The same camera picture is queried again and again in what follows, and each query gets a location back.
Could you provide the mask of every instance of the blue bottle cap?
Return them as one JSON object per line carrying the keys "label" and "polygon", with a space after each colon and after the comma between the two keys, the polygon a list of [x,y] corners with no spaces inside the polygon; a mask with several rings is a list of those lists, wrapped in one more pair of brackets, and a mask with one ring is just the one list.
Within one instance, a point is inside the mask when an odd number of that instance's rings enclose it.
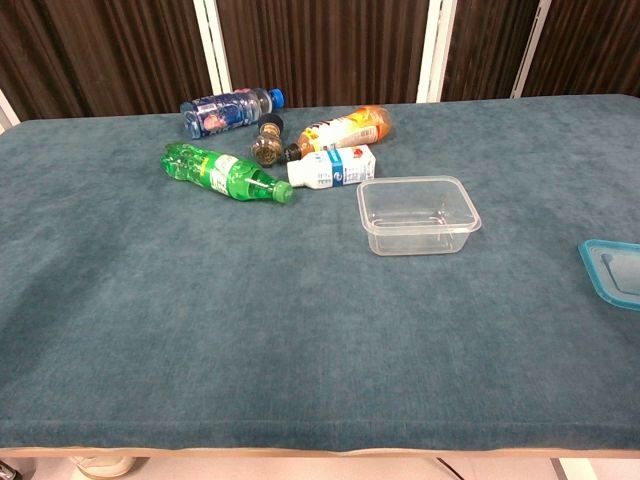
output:
{"label": "blue bottle cap", "polygon": [[579,250],[598,295],[616,307],[640,311],[640,245],[594,239]]}
{"label": "blue bottle cap", "polygon": [[269,95],[271,95],[274,109],[284,107],[284,95],[282,95],[282,91],[279,88],[269,90]]}

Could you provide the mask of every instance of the orange juice bottle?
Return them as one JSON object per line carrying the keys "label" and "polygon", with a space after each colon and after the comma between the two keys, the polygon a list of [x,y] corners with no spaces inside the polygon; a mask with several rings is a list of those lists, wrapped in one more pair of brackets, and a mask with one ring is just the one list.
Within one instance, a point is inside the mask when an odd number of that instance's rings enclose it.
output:
{"label": "orange juice bottle", "polygon": [[391,130],[391,115],[377,105],[367,105],[328,122],[308,126],[298,141],[284,150],[284,160],[300,160],[307,153],[375,143]]}

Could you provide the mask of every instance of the blue plastic bottle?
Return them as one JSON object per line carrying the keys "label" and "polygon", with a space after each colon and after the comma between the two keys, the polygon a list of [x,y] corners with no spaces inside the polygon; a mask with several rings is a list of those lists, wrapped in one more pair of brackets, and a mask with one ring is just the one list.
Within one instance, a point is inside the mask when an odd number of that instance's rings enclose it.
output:
{"label": "blue plastic bottle", "polygon": [[257,122],[260,116],[283,106],[284,96],[277,88],[245,88],[185,102],[180,111],[191,137],[201,138]]}

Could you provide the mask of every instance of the black cable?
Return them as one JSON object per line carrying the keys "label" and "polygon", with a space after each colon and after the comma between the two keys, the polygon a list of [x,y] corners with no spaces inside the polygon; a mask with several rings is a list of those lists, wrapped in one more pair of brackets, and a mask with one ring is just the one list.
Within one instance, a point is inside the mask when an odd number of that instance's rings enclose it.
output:
{"label": "black cable", "polygon": [[442,460],[440,457],[436,457],[436,460],[438,460],[441,464],[443,464],[445,467],[447,467],[451,471],[451,473],[453,473],[460,480],[464,480],[464,477],[462,475],[460,475],[458,472],[456,472],[454,470],[454,468],[451,465],[449,465],[447,462]]}

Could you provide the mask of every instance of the wooden wall panel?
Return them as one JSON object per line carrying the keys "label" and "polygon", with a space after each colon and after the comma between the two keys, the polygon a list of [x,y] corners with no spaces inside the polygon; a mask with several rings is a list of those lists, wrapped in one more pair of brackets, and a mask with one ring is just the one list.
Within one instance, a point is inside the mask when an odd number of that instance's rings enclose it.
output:
{"label": "wooden wall panel", "polygon": [[640,0],[553,0],[522,95],[640,96]]}
{"label": "wooden wall panel", "polygon": [[211,94],[191,0],[0,0],[0,88],[21,120],[177,112]]}
{"label": "wooden wall panel", "polygon": [[427,0],[218,0],[234,88],[288,106],[414,102]]}
{"label": "wooden wall panel", "polygon": [[442,101],[507,98],[538,0],[458,0]]}

